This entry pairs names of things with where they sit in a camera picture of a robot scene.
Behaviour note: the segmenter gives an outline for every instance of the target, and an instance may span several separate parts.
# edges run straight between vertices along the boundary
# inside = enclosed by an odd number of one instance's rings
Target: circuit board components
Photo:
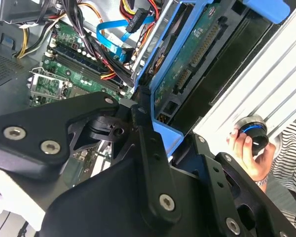
[[[40,67],[29,80],[30,106],[72,98],[96,91],[116,100],[130,98],[132,89],[119,78],[101,79],[108,68],[87,54],[85,45],[71,26],[59,22],[52,32]]]

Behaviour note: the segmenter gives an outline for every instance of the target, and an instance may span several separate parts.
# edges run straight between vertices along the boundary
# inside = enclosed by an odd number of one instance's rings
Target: white surface
[[[22,214],[35,230],[40,230],[45,211],[2,170],[0,170],[0,194],[2,195],[0,211],[5,209]]]
[[[233,126],[253,114],[266,121],[270,138],[296,119],[296,10],[193,131],[214,154],[227,152]]]
[[[7,211],[4,211],[2,214],[0,214],[0,226],[4,222],[7,215]],[[0,237],[17,237],[24,223],[25,220],[21,216],[11,213],[0,231]],[[28,225],[26,237],[33,237],[34,235],[35,230],[30,225]]]

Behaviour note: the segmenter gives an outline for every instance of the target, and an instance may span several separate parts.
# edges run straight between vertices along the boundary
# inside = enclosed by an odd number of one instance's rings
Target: black plastic arm
[[[96,92],[0,116],[0,169],[40,180],[57,178],[85,125],[113,116],[118,107],[114,98]]]

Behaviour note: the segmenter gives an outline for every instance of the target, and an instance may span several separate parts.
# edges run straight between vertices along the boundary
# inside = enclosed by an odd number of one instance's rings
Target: metal panel
[[[296,10],[193,130],[211,151],[243,117],[258,114],[276,137],[296,119]]]

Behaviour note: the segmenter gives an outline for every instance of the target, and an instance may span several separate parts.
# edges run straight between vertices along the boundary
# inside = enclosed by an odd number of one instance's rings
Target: person's hand
[[[263,180],[271,170],[275,146],[269,143],[264,148],[263,154],[254,160],[252,156],[252,138],[245,133],[241,133],[238,138],[237,136],[238,130],[234,129],[227,139],[234,159],[254,181]]]

